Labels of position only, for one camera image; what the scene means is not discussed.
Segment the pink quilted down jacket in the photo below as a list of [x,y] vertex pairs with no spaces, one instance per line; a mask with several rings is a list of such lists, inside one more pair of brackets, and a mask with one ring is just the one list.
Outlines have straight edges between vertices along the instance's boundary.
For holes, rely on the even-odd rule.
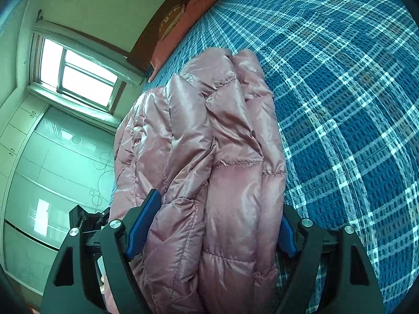
[[131,262],[154,313],[270,313],[286,164],[256,55],[210,48],[144,92],[115,135],[111,219],[162,196]]

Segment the white glossy wardrobe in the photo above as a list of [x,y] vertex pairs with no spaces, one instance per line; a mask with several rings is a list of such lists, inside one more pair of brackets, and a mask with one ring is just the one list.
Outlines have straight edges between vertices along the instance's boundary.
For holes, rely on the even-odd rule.
[[69,212],[105,210],[114,137],[33,95],[1,117],[1,264],[41,295],[70,230]]

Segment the wood framed window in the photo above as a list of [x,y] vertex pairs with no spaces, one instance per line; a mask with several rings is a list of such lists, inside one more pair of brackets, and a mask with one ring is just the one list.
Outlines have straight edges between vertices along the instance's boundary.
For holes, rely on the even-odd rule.
[[57,97],[108,114],[126,85],[110,70],[38,34],[31,44],[31,80]]

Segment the round brown cushion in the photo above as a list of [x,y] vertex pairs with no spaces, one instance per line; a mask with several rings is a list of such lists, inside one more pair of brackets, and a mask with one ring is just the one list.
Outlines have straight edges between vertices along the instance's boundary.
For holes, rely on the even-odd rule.
[[174,6],[161,21],[158,29],[158,39],[162,41],[169,32],[175,27],[182,15],[185,13],[185,5],[178,4]]

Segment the blue plaid bedspread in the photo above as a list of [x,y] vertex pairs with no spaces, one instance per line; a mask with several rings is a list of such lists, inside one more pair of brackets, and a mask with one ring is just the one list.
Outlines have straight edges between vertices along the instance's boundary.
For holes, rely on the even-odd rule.
[[352,225],[393,313],[418,277],[418,26],[401,0],[219,0],[152,81],[252,50],[273,92],[285,200]]

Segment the salmon pink pillow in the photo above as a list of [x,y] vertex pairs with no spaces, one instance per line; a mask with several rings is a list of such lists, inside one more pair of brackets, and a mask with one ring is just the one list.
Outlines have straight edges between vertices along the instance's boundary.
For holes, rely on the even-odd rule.
[[153,72],[148,78],[149,82],[154,80],[167,59],[173,54],[190,29],[217,1],[218,0],[190,0],[188,2],[179,21],[168,32],[166,37],[157,42],[151,57]]

